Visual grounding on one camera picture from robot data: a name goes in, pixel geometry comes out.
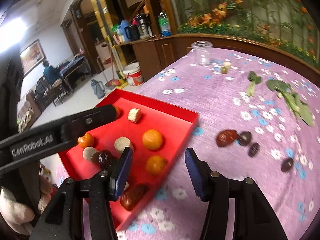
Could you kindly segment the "person left hand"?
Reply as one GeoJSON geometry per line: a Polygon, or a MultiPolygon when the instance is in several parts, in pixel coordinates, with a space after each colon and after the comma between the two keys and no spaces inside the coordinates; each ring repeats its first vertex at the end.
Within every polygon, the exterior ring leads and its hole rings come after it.
{"type": "MultiPolygon", "coordinates": [[[[43,213],[52,199],[53,186],[49,180],[40,175],[41,198],[38,202],[38,211],[43,213]]],[[[34,211],[25,204],[9,198],[8,190],[1,189],[1,239],[29,239],[35,218],[34,211]]]]}

